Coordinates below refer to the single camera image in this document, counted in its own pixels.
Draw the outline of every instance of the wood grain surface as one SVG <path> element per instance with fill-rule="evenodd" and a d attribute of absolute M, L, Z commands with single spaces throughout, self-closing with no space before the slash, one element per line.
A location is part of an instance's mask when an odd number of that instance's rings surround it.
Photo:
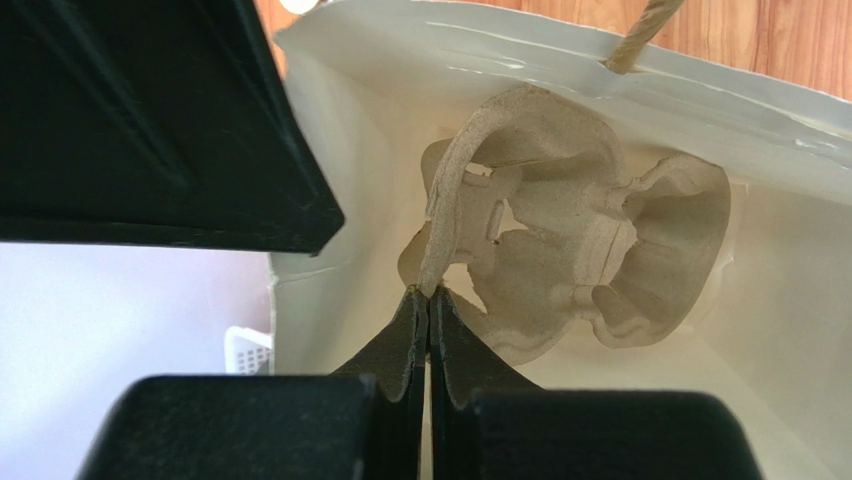
<path fill-rule="evenodd" d="M 642 0 L 469 0 L 624 34 Z M 296 16 L 255 0 L 267 32 Z M 686 0 L 652 43 L 852 100 L 852 0 Z M 282 74 L 284 57 L 276 52 Z"/>

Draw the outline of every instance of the rope handle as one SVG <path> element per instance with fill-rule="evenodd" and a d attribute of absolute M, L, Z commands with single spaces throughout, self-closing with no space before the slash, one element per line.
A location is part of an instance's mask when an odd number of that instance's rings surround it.
<path fill-rule="evenodd" d="M 683 2 L 684 0 L 648 0 L 639 20 L 604 62 L 606 68 L 619 75 L 630 72 L 645 45 L 663 28 Z"/>

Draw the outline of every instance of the brown cup carrier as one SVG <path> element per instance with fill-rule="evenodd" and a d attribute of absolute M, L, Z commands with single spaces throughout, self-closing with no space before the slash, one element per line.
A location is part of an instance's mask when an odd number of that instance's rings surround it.
<path fill-rule="evenodd" d="M 466 264 L 485 311 L 454 294 L 461 318 L 511 364 L 577 320 L 610 347 L 665 338 L 698 299 L 730 215 L 721 168 L 684 154 L 631 179 L 609 126 L 530 85 L 485 102 L 421 168 L 431 221 L 400 275 L 431 296 L 450 264 Z M 525 229 L 500 233 L 507 206 Z"/>

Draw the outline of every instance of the white plastic basket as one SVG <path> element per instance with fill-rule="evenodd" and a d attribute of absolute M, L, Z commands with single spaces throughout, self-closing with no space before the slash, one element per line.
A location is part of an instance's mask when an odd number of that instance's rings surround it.
<path fill-rule="evenodd" d="M 230 327 L 225 332 L 225 373 L 256 375 L 271 357 L 271 335 L 243 327 Z"/>

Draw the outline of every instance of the black object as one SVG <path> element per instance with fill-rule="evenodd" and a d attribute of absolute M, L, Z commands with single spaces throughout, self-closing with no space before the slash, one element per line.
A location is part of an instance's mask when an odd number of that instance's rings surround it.
<path fill-rule="evenodd" d="M 328 377 L 142 381 L 81 479 L 415 479 L 427 346 L 436 479 L 760 478 L 718 400 L 543 390 L 465 327 L 440 287 L 431 302 L 410 289 Z"/>
<path fill-rule="evenodd" d="M 0 43 L 0 240 L 317 253 L 342 226 L 251 0 L 5 0 Z"/>

